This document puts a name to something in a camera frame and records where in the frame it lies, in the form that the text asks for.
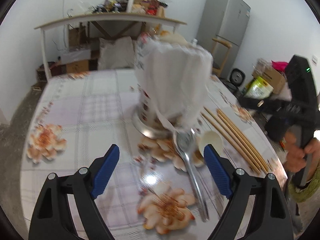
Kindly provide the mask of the person's right hand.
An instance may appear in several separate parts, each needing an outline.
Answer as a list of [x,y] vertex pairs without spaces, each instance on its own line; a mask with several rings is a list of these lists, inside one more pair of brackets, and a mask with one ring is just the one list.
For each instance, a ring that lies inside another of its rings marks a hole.
[[287,131],[284,139],[286,141],[285,148],[287,150],[284,167],[289,172],[297,173],[306,167],[306,160],[304,157],[311,155],[312,161],[308,172],[308,179],[310,179],[314,175],[319,163],[319,140],[313,138],[308,145],[302,149],[296,145],[297,139],[293,133]]

